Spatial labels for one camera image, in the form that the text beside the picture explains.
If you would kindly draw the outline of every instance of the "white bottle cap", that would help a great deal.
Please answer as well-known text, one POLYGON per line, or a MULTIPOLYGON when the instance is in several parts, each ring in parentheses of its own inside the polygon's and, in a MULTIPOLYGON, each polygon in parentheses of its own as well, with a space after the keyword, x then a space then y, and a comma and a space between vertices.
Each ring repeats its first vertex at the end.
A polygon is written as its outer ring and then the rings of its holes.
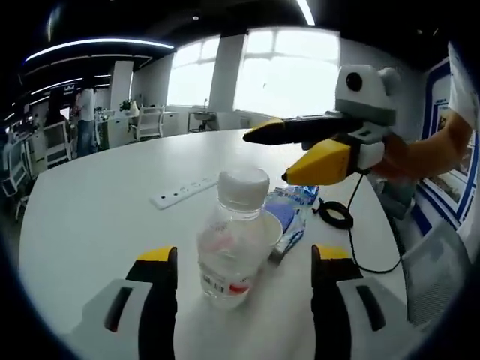
POLYGON ((223 171, 218 176, 218 201, 240 212, 254 212, 262 207, 269 192, 270 178, 256 167, 223 171))

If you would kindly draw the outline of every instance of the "black ceiling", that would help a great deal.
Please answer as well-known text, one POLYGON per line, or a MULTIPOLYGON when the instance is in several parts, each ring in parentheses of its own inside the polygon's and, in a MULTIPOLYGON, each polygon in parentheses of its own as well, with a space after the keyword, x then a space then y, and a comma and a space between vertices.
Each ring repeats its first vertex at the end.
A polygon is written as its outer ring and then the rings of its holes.
MULTIPOLYGON (((439 31, 439 17, 431 8, 420 9, 409 1, 307 0, 316 26, 340 31, 343 38, 378 47, 403 59, 413 68, 426 70, 446 56, 446 37, 439 31)), ((175 47, 206 35, 234 35, 248 28, 275 25, 303 26, 296 0, 82 0, 11 1, 8 22, 1 24, 5 73, 1 85, 6 96, 0 113, 28 91, 56 81, 99 74, 113 58, 88 58, 45 66, 77 56, 99 53, 150 56, 167 49, 144 46, 78 46, 39 56, 23 64, 39 50, 85 38, 141 38, 175 47)), ((136 60, 136 66, 143 63, 136 60)))

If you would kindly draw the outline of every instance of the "bright window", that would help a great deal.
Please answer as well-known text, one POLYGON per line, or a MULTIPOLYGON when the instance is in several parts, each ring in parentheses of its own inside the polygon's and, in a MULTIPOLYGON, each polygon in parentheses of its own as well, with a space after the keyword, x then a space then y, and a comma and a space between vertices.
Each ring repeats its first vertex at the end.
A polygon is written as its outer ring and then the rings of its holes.
POLYGON ((234 107, 284 118, 333 110, 338 58, 338 36, 329 31, 251 31, 234 107))
POLYGON ((208 104, 220 37, 210 37, 178 49, 168 84, 168 105, 208 104))

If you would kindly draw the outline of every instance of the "power strip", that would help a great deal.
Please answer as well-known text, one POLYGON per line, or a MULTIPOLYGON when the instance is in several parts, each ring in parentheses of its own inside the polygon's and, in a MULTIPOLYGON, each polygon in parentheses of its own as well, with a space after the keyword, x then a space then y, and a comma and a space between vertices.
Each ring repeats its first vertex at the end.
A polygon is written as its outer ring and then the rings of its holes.
POLYGON ((215 186, 218 182, 218 175, 203 178, 199 181, 181 186, 173 190, 162 191, 150 198, 150 202, 158 209, 164 210, 176 203, 181 202, 195 194, 215 186))

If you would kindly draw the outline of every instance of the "blue poster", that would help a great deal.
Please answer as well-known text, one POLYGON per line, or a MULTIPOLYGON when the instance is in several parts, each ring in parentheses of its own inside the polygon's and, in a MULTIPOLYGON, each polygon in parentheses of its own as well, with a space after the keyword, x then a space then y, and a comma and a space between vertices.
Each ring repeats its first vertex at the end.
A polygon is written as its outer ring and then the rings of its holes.
MULTIPOLYGON (((434 67, 427 77, 422 139, 445 127, 449 111, 450 66, 448 59, 434 67)), ((478 137, 474 131, 461 162, 450 172, 425 178, 420 183, 422 194, 440 214, 457 227, 466 217, 476 184, 478 137)))

